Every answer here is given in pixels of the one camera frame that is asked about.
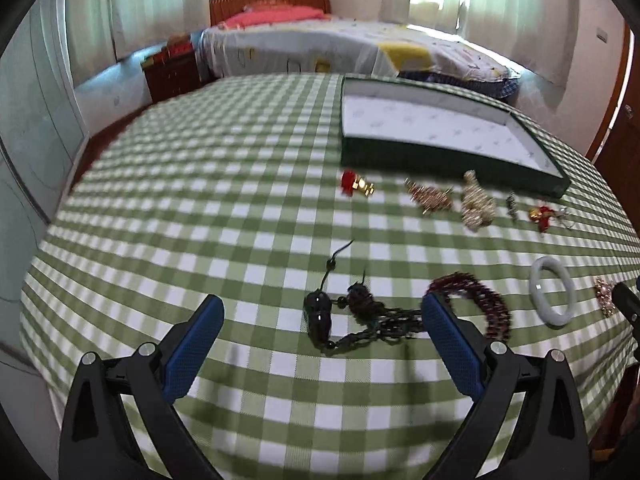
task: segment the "nightstand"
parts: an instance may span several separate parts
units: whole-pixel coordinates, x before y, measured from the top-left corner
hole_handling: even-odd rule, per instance
[[[154,103],[202,87],[194,51],[156,62],[144,67],[143,71]]]

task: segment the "door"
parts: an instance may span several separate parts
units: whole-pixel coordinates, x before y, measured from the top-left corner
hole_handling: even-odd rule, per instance
[[[636,43],[620,113],[595,161],[640,234],[640,44]]]

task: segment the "silver bolt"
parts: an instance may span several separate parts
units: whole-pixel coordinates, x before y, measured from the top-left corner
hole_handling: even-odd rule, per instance
[[[143,345],[140,345],[140,348],[138,348],[138,353],[145,357],[151,355],[155,351],[156,345],[154,345],[153,343],[144,343]]]
[[[558,362],[561,363],[562,361],[564,361],[564,354],[560,351],[560,350],[552,350],[551,351],[551,358]]]
[[[95,361],[95,354],[93,352],[87,352],[86,354],[84,354],[82,356],[82,364],[83,365],[93,364],[94,361]]]
[[[502,341],[494,341],[491,343],[491,351],[494,354],[502,355],[507,353],[507,345],[505,345]]]

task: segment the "yellow patch on bedsheet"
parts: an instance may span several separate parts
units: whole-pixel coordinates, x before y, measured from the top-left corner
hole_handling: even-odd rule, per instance
[[[382,50],[396,70],[429,70],[433,63],[428,49],[415,43],[401,41],[383,41],[378,47]]]

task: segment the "green and white gingham tablecloth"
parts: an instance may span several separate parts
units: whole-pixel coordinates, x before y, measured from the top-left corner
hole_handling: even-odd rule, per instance
[[[137,119],[76,187],[26,277],[22,340],[38,370],[66,400],[84,352],[131,354],[216,294],[224,327],[175,407],[225,478],[422,478],[470,407],[427,335],[327,358],[306,334],[306,293],[328,255],[354,239],[329,293],[344,294],[366,267],[377,298],[415,308],[432,279],[472,272],[506,300],[515,351],[566,353],[593,434],[634,347],[622,314],[603,317],[593,278],[632,284],[640,270],[640,240],[609,187],[523,117],[571,177],[562,204],[577,214],[574,230],[554,224],[539,234],[526,219],[538,202],[527,196],[517,197],[514,224],[505,194],[489,190],[498,218],[473,234],[460,221],[462,181],[453,183],[454,210],[430,218],[405,193],[405,174],[367,173],[376,192],[347,198],[338,188],[342,82],[229,78]],[[545,254],[567,266],[578,291],[577,313],[559,330],[540,321],[527,290],[530,266]],[[550,276],[546,296],[563,304]],[[474,304],[454,306],[482,327]],[[334,336],[361,328],[333,313]],[[521,400],[485,470],[497,465]],[[131,398],[126,405],[145,456],[163,472]]]

